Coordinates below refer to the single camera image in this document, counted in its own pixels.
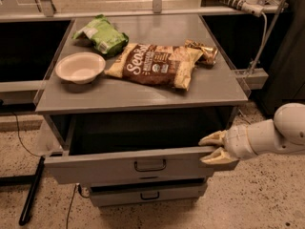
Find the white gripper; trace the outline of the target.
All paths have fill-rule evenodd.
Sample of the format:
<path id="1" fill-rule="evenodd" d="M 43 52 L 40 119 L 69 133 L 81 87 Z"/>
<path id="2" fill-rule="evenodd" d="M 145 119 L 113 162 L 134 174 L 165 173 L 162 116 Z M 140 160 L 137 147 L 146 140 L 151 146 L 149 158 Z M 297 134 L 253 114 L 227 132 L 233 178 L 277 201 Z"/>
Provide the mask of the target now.
<path id="1" fill-rule="evenodd" d="M 223 146 L 217 148 L 208 156 L 203 156 L 200 161 L 208 165 L 222 165 L 237 161 L 237 159 L 250 159 L 256 157 L 252 149 L 246 125 L 236 125 L 228 131 L 217 131 L 201 138 L 199 146 Z"/>

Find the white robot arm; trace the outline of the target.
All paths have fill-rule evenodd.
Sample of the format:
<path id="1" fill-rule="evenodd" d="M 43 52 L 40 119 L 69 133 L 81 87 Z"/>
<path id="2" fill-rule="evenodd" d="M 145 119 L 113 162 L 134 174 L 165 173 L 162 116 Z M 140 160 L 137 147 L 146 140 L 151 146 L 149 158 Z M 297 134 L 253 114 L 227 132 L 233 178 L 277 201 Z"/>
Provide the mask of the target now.
<path id="1" fill-rule="evenodd" d="M 229 164 L 263 154 L 303 155 L 305 152 L 305 105 L 289 103 L 273 119 L 250 125 L 235 125 L 200 139 L 199 146 L 215 150 L 200 161 L 208 165 Z"/>

